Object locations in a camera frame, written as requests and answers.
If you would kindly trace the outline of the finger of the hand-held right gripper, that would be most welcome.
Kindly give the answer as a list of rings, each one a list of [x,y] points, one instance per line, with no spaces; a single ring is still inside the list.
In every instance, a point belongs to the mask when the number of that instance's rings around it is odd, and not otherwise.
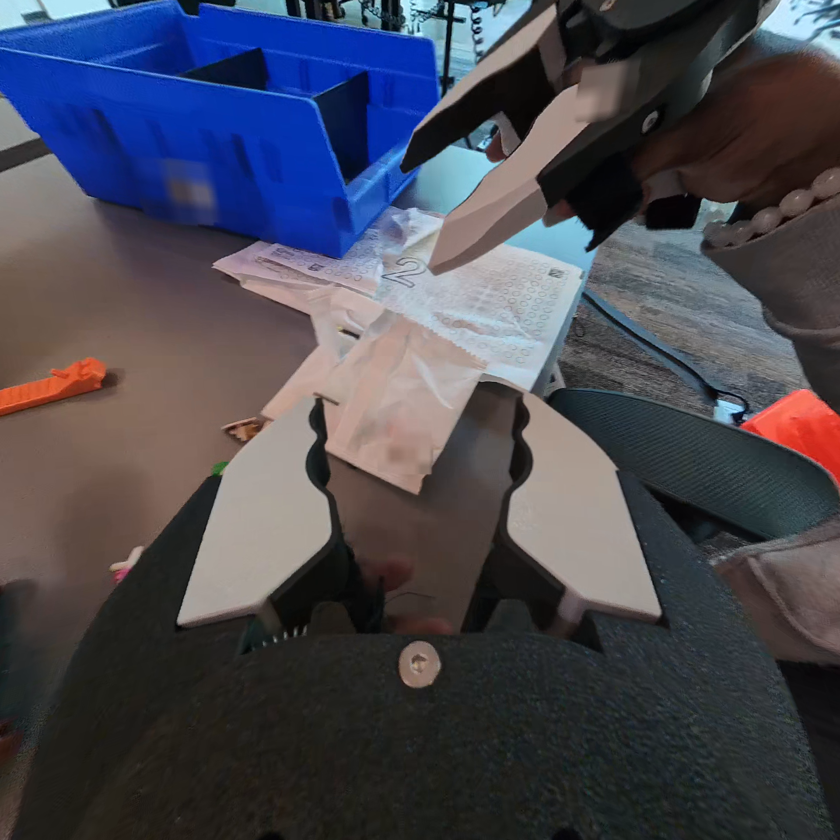
[[[519,147],[445,218],[427,267],[436,276],[462,267],[537,223],[595,169],[632,140],[632,111],[578,120],[579,88],[558,95]]]
[[[493,122],[504,156],[526,138],[563,89],[567,63],[561,18],[572,3],[539,3],[415,127],[402,158],[411,172],[482,123]]]

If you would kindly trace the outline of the person's right hand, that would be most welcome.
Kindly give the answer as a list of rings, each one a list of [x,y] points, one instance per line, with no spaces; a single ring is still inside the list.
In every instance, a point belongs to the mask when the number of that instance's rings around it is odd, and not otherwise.
[[[751,217],[838,162],[838,58],[798,49],[723,70],[691,113],[638,147],[632,166],[643,209],[655,177],[675,172],[688,194]]]

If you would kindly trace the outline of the small dotted print paper bag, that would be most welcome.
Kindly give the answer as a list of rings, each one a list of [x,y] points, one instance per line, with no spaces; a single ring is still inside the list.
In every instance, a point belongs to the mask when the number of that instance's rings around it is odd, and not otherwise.
[[[213,263],[247,291],[306,315],[324,290],[334,287],[374,301],[385,299],[383,247],[363,237],[341,258],[257,241]]]

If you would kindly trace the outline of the orange brick separator tool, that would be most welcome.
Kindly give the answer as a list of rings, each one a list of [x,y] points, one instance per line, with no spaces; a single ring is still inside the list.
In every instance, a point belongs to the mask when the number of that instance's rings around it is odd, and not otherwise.
[[[95,392],[102,388],[106,374],[105,363],[86,358],[72,363],[66,369],[51,370],[45,379],[3,388],[1,416]]]

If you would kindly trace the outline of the black bin divider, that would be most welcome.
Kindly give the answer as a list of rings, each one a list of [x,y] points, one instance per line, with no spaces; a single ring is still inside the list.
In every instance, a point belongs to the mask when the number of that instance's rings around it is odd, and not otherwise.
[[[366,70],[313,97],[343,180],[352,182],[370,164]]]
[[[267,91],[269,73],[263,50],[255,48],[185,71],[178,77],[228,88]]]

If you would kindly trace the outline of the white dotted print paper bag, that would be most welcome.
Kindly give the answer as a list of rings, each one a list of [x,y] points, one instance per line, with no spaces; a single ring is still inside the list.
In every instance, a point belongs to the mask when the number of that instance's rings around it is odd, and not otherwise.
[[[492,380],[529,392],[584,283],[577,266],[503,245],[440,276],[420,255],[398,256],[384,263],[375,299],[484,362]]]

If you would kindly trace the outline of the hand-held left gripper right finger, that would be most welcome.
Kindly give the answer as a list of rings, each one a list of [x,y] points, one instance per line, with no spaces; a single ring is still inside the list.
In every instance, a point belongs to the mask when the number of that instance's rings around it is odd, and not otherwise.
[[[661,625],[664,609],[623,492],[602,448],[538,396],[519,396],[511,484],[463,632],[520,602],[542,632],[579,632],[599,613]]]

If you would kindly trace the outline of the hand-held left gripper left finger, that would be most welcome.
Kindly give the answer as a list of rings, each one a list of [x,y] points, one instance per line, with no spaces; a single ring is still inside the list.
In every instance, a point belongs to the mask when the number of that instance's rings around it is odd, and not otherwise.
[[[368,593],[329,490],[322,400],[305,397],[227,464],[176,623],[251,618],[303,629],[320,604],[342,604],[356,628]]]

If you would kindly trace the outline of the crumpled clear plastic bag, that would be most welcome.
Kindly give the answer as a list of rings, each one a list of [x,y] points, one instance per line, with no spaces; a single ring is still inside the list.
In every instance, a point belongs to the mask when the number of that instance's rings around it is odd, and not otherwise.
[[[434,251],[445,216],[416,207],[389,207],[375,223],[384,262],[416,256],[427,262]]]

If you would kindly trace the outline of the person's right forearm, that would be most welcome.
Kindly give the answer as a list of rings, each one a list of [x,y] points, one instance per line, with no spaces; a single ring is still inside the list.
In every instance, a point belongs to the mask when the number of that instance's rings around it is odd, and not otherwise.
[[[700,250],[759,301],[812,391],[838,413],[839,197],[745,244]]]

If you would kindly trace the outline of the orange plastic object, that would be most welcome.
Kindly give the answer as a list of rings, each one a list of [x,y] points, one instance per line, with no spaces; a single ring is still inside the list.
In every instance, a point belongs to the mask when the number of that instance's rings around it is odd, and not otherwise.
[[[741,429],[793,449],[839,482],[839,415],[815,393],[795,391],[751,416]]]

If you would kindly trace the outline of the small pink toy piece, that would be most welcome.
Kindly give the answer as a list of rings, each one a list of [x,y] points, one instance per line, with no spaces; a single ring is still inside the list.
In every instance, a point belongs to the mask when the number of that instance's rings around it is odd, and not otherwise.
[[[121,560],[120,562],[112,563],[108,567],[108,572],[111,575],[112,582],[115,585],[118,585],[126,575],[132,570],[135,564],[139,561],[142,553],[144,551],[144,546],[139,545],[131,549],[129,555],[125,560]]]

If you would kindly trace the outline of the plain white torn paper bag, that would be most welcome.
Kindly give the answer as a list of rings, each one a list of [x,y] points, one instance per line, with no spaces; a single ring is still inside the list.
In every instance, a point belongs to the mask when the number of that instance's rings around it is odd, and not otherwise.
[[[331,455],[418,495],[487,363],[378,304],[323,298],[310,318],[318,345],[262,416],[321,399]]]

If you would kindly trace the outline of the person's grey sweater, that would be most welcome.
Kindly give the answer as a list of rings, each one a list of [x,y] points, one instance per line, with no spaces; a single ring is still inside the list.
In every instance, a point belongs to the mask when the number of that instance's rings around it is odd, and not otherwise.
[[[839,666],[839,516],[742,547],[714,569],[773,658]]]

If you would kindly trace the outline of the blue plastic bin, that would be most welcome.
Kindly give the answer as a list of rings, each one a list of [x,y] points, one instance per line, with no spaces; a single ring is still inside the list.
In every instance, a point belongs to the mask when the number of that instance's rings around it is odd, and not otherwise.
[[[342,257],[414,178],[428,38],[149,2],[2,32],[2,93],[82,190],[167,222]],[[268,90],[179,74],[263,50]],[[313,97],[366,70],[371,162],[346,184]]]

